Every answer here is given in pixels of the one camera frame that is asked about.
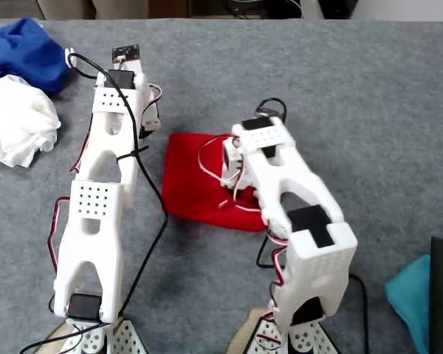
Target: red wire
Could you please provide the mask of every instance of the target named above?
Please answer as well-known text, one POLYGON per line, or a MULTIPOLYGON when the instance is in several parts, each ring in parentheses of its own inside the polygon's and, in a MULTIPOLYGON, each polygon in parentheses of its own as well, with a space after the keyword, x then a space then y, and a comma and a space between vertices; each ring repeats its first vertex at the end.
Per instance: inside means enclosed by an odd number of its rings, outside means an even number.
POLYGON ((56 253, 54 251, 54 246, 52 244, 52 238, 56 233, 56 227, 58 225, 59 219, 59 209, 61 207, 62 201, 69 201, 70 197, 59 197, 54 204, 54 214, 52 215, 52 223, 51 223, 51 231, 49 232, 49 236, 47 238, 47 247, 49 249, 49 255, 51 256, 52 266, 54 267, 55 272, 58 272, 58 258, 56 257, 56 253))
POLYGON ((72 171, 75 171, 77 173, 80 172, 78 166, 80 165, 80 160, 82 159, 83 152, 85 151, 85 149, 87 149, 87 145, 89 143, 89 135, 90 135, 90 127, 89 131, 87 131, 86 138, 83 141, 82 148, 80 149, 79 157, 77 158, 77 161, 74 163, 74 166, 72 166, 72 168, 70 169, 70 172, 72 171))
POLYGON ((272 341, 276 344, 282 344, 282 342, 280 340, 273 338, 273 337, 266 336, 265 334, 257 334, 256 337, 266 339, 267 341, 272 341))
POLYGON ((274 284, 277 286, 284 285, 284 277, 282 276, 282 270, 279 266, 278 255, 286 250, 286 247, 280 247, 279 249, 275 249, 271 253, 272 264, 274 265, 275 273, 278 275, 279 280, 275 280, 274 284))

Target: wooden base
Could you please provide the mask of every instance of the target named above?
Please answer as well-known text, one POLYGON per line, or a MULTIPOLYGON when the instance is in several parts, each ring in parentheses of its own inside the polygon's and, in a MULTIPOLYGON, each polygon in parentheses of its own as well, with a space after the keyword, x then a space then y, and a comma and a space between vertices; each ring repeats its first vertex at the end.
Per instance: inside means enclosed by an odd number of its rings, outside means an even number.
POLYGON ((251 335, 258 324, 259 316, 266 312, 265 308, 253 308, 248 313, 246 320, 238 329, 235 336, 228 344, 226 354, 243 354, 244 348, 246 348, 250 341, 251 335))

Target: white plastic part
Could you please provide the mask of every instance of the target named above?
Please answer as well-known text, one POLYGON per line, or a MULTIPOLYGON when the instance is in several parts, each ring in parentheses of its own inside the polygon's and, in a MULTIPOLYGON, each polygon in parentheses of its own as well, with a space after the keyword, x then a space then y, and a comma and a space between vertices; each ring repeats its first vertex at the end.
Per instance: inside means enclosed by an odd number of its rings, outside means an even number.
POLYGON ((222 177, 234 174, 243 159, 248 173, 240 189, 256 189, 263 222, 275 236, 288 240, 284 284, 275 286, 269 309, 274 313, 277 330, 286 335, 292 317, 305 302, 318 297, 323 317, 337 312, 348 285, 348 269, 356 251, 357 239, 343 220, 343 213, 320 177, 315 175, 295 148, 295 141, 278 117, 269 118, 272 126, 245 130, 233 126, 233 135, 224 141, 222 177), (262 148, 275 146, 267 158, 262 148), (292 192, 310 205, 320 205, 331 223, 326 230, 333 244, 318 247, 308 229, 292 232, 292 224, 281 205, 281 195, 292 192))
POLYGON ((69 68, 74 68, 77 65, 77 58, 76 57, 69 58, 69 54, 70 53, 75 53, 74 48, 72 48, 72 47, 65 48, 65 50, 64 50, 64 61, 66 62, 66 65, 69 68))
MULTIPOLYGON (((133 123, 127 108, 114 88, 103 87, 104 79, 99 73, 95 89, 91 133, 87 148, 82 155, 77 180, 95 180, 108 157, 117 158, 134 150, 133 123)), ((151 89, 144 74, 137 74, 135 90, 123 89, 136 119, 137 134, 140 133, 142 110, 151 99, 151 89)), ((136 159, 126 158, 118 162, 120 183, 125 190, 125 208, 134 203, 134 191, 138 165, 136 159)))
POLYGON ((54 281, 54 312, 66 317, 66 306, 75 290, 77 275, 84 263, 92 263, 102 285, 100 319, 117 319, 123 272, 120 223, 123 213, 123 186, 113 183, 73 181, 69 220, 59 246, 58 273, 54 281), (89 219, 100 221, 96 234, 89 219))
MULTIPOLYGON (((297 353, 337 354, 338 351, 326 335, 319 321, 307 322, 292 326, 289 329, 289 340, 297 353)), ((288 343, 279 333, 275 323, 261 320, 256 328, 246 354, 288 354, 288 343), (258 334, 280 340, 282 345, 257 337, 258 334)))
POLYGON ((318 248, 309 230, 294 232, 287 244, 284 285, 276 286, 269 304, 275 323, 286 333, 294 312, 307 300, 319 297, 324 316, 333 316, 348 286, 348 270, 357 239, 347 223, 326 226, 334 244, 318 248))
MULTIPOLYGON (((104 328, 99 328, 98 330, 100 331, 98 332, 93 330, 84 333, 81 343, 74 350, 71 350, 69 354, 98 354, 103 348, 103 334, 107 335, 106 354, 148 354, 130 321, 123 321, 118 330, 115 331, 115 334, 112 334, 114 330, 111 326, 104 328)), ((60 352, 74 347, 79 339, 80 336, 67 339, 60 352)))
MULTIPOLYGON (((328 191, 323 181, 315 175, 295 148, 295 141, 277 117, 271 117, 272 127, 247 131, 241 124, 233 126, 232 132, 239 136, 239 153, 243 156, 248 174, 240 186, 253 185, 256 188, 263 221, 272 233, 287 238, 292 225, 284 212, 280 198, 285 192, 292 192, 311 205, 321 205, 333 223, 343 221, 340 206, 328 191), (261 150, 276 145, 275 157, 267 159, 261 150)), ((232 150, 228 142, 224 146, 232 150)), ((223 177, 234 171, 223 167, 223 177)))

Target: red cloth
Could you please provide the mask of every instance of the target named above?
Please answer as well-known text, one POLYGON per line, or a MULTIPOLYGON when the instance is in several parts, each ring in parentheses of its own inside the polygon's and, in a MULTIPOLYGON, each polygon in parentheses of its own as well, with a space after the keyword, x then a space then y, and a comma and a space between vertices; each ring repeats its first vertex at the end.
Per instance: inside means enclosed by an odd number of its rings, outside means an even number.
MULTIPOLYGON (((168 211, 182 218, 230 229, 251 232, 265 230, 260 212, 248 212, 236 207, 228 189, 199 168, 199 148, 213 136, 174 133, 169 137, 162 178, 162 197, 168 211), (228 203, 219 206, 225 200, 228 203)), ((223 140, 217 139, 203 147, 200 156, 203 165, 218 176, 222 174, 223 140)), ((251 187, 239 191, 236 201, 243 207, 259 208, 251 187)))

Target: blue cloth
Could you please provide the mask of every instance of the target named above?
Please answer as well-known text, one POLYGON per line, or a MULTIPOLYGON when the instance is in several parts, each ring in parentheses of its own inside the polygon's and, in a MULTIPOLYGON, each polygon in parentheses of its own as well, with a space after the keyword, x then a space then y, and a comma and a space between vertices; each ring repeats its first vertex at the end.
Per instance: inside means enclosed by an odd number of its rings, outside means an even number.
POLYGON ((424 254, 385 284, 387 300, 405 321, 419 354, 428 354, 430 255, 424 254))
POLYGON ((0 77, 14 74, 38 89, 59 92, 66 70, 64 50, 31 18, 0 29, 0 77))

